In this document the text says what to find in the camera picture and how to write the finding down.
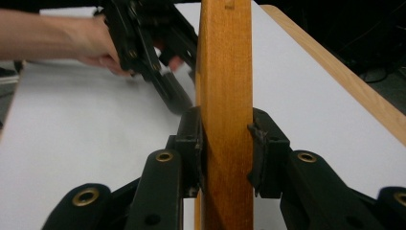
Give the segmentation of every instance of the white tabletop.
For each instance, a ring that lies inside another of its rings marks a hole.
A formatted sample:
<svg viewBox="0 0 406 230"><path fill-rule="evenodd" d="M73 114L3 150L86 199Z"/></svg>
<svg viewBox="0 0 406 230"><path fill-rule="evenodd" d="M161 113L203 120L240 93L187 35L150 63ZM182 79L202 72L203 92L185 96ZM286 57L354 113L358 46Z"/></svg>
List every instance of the white tabletop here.
<svg viewBox="0 0 406 230"><path fill-rule="evenodd" d="M200 5L178 8L198 31ZM255 3L253 69L254 107L268 112L292 149L322 155L368 196L385 186L406 187L405 146ZM194 98L188 70L175 74ZM124 79L72 60L30 62L0 143L0 229L40 229L81 184L114 191L138 178L179 120L141 77ZM192 203L187 200L185 229L192 229ZM255 229L285 228L278 205L256 199Z"/></svg>

